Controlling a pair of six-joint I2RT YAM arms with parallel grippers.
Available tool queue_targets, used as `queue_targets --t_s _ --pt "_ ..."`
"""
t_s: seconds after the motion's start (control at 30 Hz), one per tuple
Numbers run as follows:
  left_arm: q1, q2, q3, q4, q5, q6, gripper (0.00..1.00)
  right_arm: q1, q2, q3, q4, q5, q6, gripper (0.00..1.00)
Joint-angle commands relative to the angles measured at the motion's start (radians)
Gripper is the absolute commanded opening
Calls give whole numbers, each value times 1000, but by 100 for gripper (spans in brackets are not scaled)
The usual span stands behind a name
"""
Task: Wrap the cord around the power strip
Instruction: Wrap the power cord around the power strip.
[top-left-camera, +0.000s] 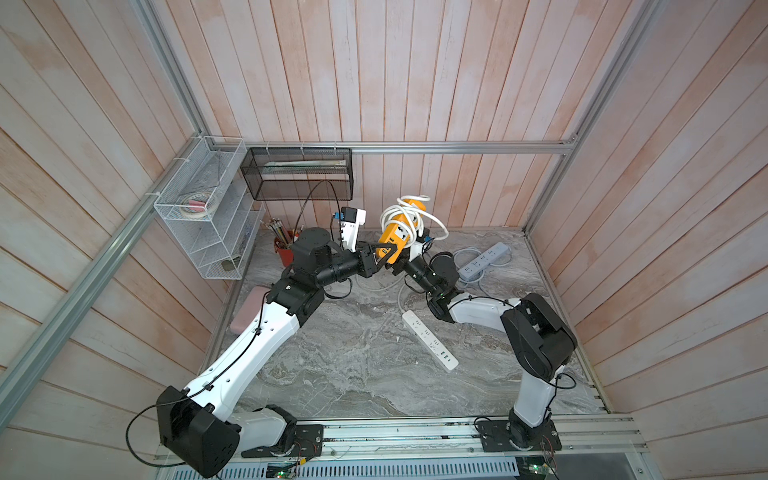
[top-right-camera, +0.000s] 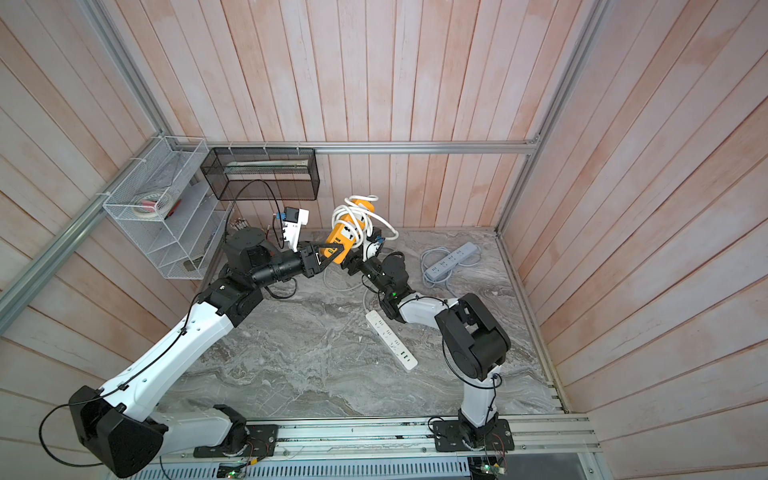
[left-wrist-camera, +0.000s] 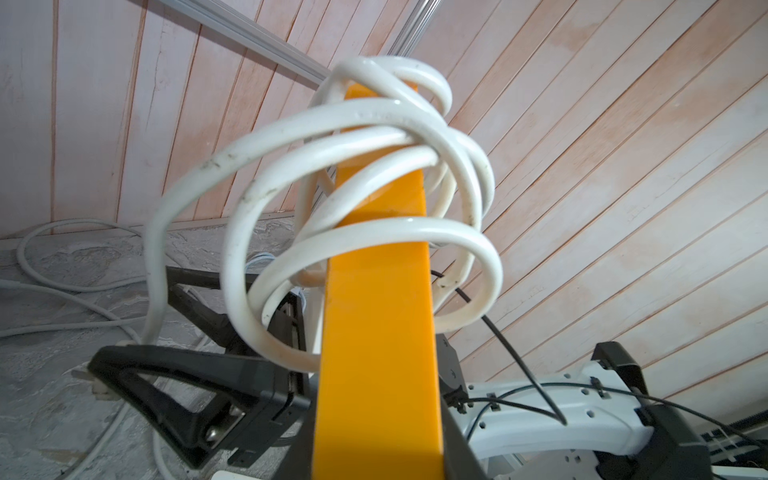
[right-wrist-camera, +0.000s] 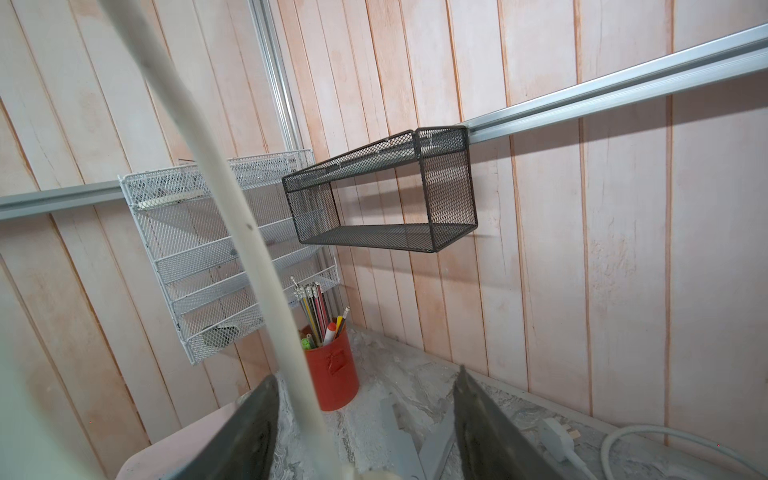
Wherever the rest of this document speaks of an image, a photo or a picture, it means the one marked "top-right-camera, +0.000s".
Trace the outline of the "yellow power strip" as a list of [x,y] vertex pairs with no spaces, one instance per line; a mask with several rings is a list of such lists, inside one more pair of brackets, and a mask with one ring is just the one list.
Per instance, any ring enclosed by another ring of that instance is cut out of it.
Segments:
[[345,246],[345,252],[334,263],[341,264],[346,255],[361,246],[373,232],[372,214],[375,212],[374,203],[377,200],[375,195],[352,195],[346,197],[343,203],[334,209],[331,233],[326,242],[342,243]]

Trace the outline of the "white power strip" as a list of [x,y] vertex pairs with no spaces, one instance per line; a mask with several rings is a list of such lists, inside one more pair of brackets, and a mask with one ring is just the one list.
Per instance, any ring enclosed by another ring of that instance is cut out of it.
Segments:
[[418,360],[403,344],[384,318],[375,310],[367,312],[365,318],[403,368],[406,371],[415,369],[418,365]]

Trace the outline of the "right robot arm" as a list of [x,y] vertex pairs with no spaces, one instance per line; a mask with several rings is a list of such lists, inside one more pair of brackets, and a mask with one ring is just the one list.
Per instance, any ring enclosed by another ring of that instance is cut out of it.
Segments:
[[478,450],[488,438],[500,435],[496,400],[503,383],[500,367],[511,340],[483,301],[475,294],[442,299],[416,292],[400,252],[379,259],[358,251],[342,266],[372,284],[380,311],[388,319],[439,331],[444,360],[464,391],[457,418],[432,424],[436,448]]

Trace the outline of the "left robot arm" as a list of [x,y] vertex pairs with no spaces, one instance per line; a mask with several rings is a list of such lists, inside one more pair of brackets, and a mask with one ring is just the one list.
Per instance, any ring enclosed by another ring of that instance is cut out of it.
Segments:
[[221,245],[227,262],[193,300],[180,322],[142,357],[100,388],[81,387],[68,403],[80,443],[119,478],[156,457],[196,447],[225,456],[247,449],[249,429],[233,408],[155,416],[159,400],[213,344],[242,323],[263,299],[263,288],[321,273],[346,251],[339,243],[303,241],[278,250],[265,232],[245,228]]

